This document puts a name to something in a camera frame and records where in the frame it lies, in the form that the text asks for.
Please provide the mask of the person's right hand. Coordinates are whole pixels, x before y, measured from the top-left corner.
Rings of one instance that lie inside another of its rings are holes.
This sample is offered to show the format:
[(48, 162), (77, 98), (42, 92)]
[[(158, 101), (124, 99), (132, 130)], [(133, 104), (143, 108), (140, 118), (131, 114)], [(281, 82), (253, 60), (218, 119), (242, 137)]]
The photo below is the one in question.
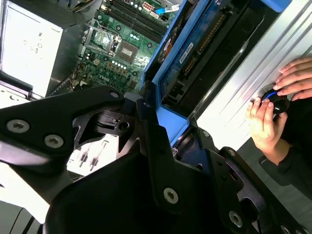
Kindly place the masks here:
[(280, 71), (274, 90), (278, 96), (292, 95), (292, 101), (312, 97), (312, 57), (298, 58)]

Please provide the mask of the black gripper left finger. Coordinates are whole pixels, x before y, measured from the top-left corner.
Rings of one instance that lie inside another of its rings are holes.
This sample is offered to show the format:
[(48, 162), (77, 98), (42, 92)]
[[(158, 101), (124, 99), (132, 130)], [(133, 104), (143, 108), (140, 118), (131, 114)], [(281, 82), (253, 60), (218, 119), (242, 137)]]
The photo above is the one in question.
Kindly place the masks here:
[(87, 88), (0, 112), (0, 159), (36, 175), (65, 170), (71, 153), (112, 134), (118, 137), (117, 160), (129, 154), (147, 158), (156, 205), (182, 211), (175, 160), (167, 132), (156, 116), (156, 87), (148, 83), (135, 101), (108, 86)]

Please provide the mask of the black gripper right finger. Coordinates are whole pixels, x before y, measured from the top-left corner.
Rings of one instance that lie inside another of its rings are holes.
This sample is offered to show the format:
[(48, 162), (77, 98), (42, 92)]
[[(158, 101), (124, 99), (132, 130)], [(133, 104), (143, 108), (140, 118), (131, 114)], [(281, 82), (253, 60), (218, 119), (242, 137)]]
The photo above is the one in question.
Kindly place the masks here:
[(219, 216), (228, 233), (306, 233), (235, 150), (218, 150), (211, 135), (194, 119), (191, 126), (206, 153)]

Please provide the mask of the person's left hand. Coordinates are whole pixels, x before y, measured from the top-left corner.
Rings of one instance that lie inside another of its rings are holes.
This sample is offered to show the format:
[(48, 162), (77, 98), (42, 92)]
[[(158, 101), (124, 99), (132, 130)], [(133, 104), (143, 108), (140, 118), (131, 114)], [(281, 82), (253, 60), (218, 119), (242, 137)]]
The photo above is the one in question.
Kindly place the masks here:
[(288, 154), (291, 145), (281, 138), (286, 120), (285, 112), (273, 120), (274, 105), (257, 97), (249, 103), (246, 119), (256, 148), (273, 164), (278, 165)]

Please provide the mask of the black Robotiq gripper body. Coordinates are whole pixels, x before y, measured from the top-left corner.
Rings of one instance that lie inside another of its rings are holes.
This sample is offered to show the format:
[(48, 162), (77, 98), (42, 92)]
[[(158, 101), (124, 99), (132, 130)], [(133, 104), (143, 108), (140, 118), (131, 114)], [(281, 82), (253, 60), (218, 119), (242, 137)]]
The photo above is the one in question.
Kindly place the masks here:
[(45, 221), (47, 234), (230, 234), (220, 218), (204, 150), (175, 163), (182, 211), (156, 205), (147, 158), (129, 154), (64, 189)]

